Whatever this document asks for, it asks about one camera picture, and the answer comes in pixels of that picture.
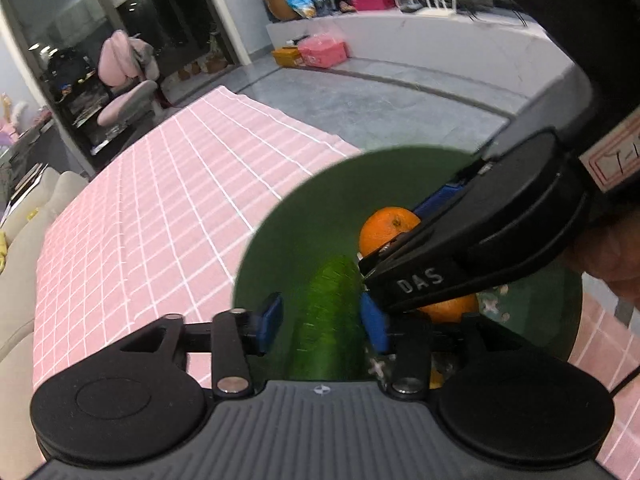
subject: metal screw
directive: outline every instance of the metal screw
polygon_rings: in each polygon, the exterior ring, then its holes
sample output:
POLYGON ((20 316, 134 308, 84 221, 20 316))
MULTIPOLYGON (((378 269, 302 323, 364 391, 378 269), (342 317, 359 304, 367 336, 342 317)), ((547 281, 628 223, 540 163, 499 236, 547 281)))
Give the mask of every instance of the metal screw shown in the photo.
POLYGON ((424 383, 415 377, 403 377, 391 386, 399 394, 416 394, 424 389, 424 383))
POLYGON ((224 377, 218 381, 218 389, 226 394, 239 394, 249 387, 249 381, 244 377, 224 377))

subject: green cucumber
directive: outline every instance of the green cucumber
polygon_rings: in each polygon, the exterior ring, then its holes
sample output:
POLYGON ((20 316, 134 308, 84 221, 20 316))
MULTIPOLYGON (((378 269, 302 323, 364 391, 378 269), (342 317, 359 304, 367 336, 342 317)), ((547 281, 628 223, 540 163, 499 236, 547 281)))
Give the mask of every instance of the green cucumber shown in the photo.
POLYGON ((291 381, 349 381, 366 373, 360 323, 362 278, 347 256, 318 270, 298 311, 289 352, 291 381))

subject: label sticker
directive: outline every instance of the label sticker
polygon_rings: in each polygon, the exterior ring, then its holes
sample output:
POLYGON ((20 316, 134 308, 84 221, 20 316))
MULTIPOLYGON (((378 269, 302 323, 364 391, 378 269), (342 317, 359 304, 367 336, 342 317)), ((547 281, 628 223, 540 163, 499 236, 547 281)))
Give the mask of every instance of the label sticker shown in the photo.
POLYGON ((584 152, 580 161, 603 191, 640 170, 640 106, 584 152))

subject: blue gripper pad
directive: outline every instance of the blue gripper pad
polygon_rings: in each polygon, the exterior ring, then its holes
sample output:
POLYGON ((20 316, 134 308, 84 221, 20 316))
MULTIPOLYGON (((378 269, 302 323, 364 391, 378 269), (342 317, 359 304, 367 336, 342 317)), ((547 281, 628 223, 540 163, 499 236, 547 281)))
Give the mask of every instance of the blue gripper pad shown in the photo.
POLYGON ((282 301, 282 295, 279 292, 270 294, 262 306, 262 315, 260 316, 260 324, 256 333, 258 350, 261 353, 266 354, 271 348, 273 340, 278 335, 283 316, 284 302, 282 301))
POLYGON ((360 319, 369 342, 379 354, 389 352, 389 338, 386 335, 386 317, 369 294, 363 292, 360 297, 360 319))
POLYGON ((414 214, 424 220, 427 216, 435 213, 444 203, 463 189, 462 184, 445 184, 435 193, 430 195, 421 204, 414 208, 414 214))

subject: gray tile floor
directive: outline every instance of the gray tile floor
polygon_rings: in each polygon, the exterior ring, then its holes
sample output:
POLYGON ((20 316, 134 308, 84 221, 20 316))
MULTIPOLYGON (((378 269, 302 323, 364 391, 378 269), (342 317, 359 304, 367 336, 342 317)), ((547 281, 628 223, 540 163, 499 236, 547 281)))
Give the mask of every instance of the gray tile floor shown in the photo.
POLYGON ((241 93, 363 150, 440 144, 472 151, 506 121, 426 92, 332 73, 278 70, 241 93))
MULTIPOLYGON (((513 112, 522 106, 521 96, 454 76, 431 73, 405 65, 348 60, 343 73, 309 72, 279 68, 271 56, 238 67, 198 90, 181 103, 187 106, 219 85, 282 110, 287 115, 331 134, 341 136, 362 150, 406 144, 437 144, 474 151, 507 119, 427 91, 399 86, 415 82, 451 94, 482 98, 513 112), (383 76, 390 84, 361 78, 383 76)), ((170 108, 154 123, 180 108, 170 108)), ((148 132, 140 128, 129 143, 148 132)))

